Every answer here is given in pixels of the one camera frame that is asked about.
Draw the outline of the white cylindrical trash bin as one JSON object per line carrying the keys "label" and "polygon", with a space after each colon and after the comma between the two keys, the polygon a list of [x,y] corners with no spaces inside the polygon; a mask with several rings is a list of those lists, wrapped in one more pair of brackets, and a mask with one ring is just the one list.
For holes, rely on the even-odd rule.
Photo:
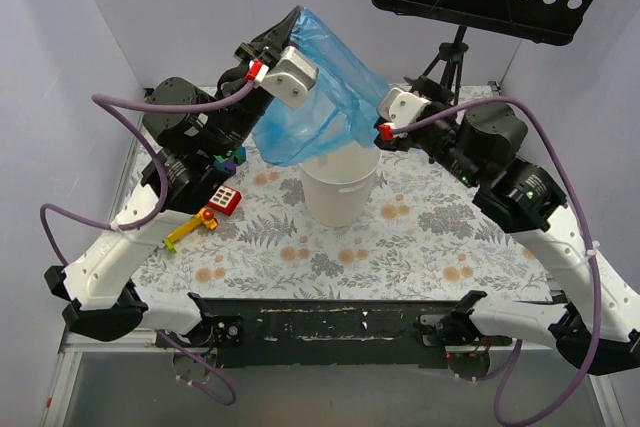
{"label": "white cylindrical trash bin", "polygon": [[299,165],[305,205],[327,227],[345,227],[364,212],[381,151],[357,142]]}

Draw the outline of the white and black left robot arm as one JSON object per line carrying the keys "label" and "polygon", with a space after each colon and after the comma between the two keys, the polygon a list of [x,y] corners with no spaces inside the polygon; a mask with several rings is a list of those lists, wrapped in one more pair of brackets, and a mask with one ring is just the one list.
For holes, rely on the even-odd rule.
{"label": "white and black left robot arm", "polygon": [[300,6],[242,43],[237,66],[218,79],[214,94],[169,77],[145,102],[95,94],[93,101],[123,123],[151,160],[129,200],[76,261],[63,260],[44,275],[51,293],[66,301],[68,329],[110,342],[137,328],[169,331],[193,347],[205,345],[215,324],[196,295],[164,300],[145,294],[132,276],[177,227],[198,214],[231,176],[223,162],[245,142],[273,101],[257,86],[260,67],[275,68],[296,48],[291,36]]}

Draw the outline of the blue plastic trash bag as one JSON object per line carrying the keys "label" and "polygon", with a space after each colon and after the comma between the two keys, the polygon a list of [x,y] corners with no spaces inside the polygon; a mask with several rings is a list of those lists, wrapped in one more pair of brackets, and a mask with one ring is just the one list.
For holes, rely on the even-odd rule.
{"label": "blue plastic trash bag", "polygon": [[252,136],[262,159],[276,166],[292,166],[353,141],[372,148],[377,108],[389,84],[305,7],[290,39],[319,68],[319,74],[301,107],[292,110],[275,99],[255,125]]}

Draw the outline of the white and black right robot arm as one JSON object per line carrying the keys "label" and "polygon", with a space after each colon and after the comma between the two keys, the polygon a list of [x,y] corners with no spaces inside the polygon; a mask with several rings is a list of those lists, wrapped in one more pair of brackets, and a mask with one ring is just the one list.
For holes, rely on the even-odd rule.
{"label": "white and black right robot arm", "polygon": [[503,301],[466,294],[441,320],[424,328],[441,345],[488,337],[522,339],[556,349],[588,372],[607,375],[639,365],[639,295],[588,239],[573,190],[518,154],[527,123],[504,97],[452,106],[451,92],[430,82],[428,94],[392,87],[378,107],[377,146],[423,150],[464,186],[473,204],[528,249],[560,286],[563,304]]}

